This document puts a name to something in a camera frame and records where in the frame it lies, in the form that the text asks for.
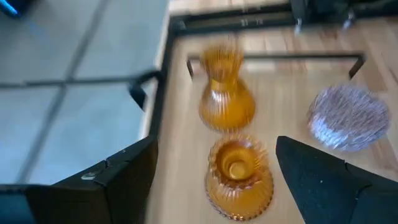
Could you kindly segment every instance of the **wood grain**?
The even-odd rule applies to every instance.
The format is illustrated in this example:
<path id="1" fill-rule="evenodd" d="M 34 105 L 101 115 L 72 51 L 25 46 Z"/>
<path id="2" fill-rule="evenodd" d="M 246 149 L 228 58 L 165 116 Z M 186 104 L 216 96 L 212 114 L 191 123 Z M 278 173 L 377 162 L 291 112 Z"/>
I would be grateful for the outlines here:
<path id="1" fill-rule="evenodd" d="M 208 10 L 208 1 L 184 10 Z M 243 1 L 211 1 L 221 8 L 242 6 Z M 256 99 L 256 115 L 243 130 L 260 139 L 269 151 L 275 181 L 270 207 L 248 223 L 304 223 L 287 188 L 275 156 L 277 136 L 286 135 L 333 154 L 376 174 L 398 180 L 398 20 L 363 21 L 343 32 L 340 27 L 315 27 L 294 36 L 290 28 L 240 32 L 237 36 L 246 52 L 303 52 L 363 50 L 368 61 L 352 83 L 377 93 L 390 107 L 392 125 L 384 138 L 367 150 L 355 153 L 323 148 L 306 128 L 306 113 L 315 95 L 334 83 L 349 82 L 352 62 L 245 63 L 242 70 Z M 212 209 L 204 192 L 204 175 L 210 147 L 221 134 L 208 129 L 198 115 L 198 102 L 206 76 L 196 67 L 193 80 L 185 59 L 198 54 L 211 41 L 224 35 L 179 39 L 174 48 L 159 141 L 157 171 L 148 201 L 146 223 L 202 224 L 235 223 Z"/>

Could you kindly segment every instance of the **glass vase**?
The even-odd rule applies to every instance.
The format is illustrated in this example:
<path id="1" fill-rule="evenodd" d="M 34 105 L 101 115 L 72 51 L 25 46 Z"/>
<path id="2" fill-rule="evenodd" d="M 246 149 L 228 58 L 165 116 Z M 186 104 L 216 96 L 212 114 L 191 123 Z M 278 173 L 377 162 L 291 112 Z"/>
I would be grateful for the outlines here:
<path id="1" fill-rule="evenodd" d="M 201 98 L 199 114 L 212 129 L 234 132 L 249 124 L 254 116 L 254 98 L 238 77 L 242 62 L 242 51 L 231 43 L 209 47 L 201 56 L 208 84 Z"/>
<path id="2" fill-rule="evenodd" d="M 274 184 L 267 154 L 250 136 L 225 137 L 211 148 L 205 189 L 213 208 L 233 220 L 250 220 L 269 205 Z"/>

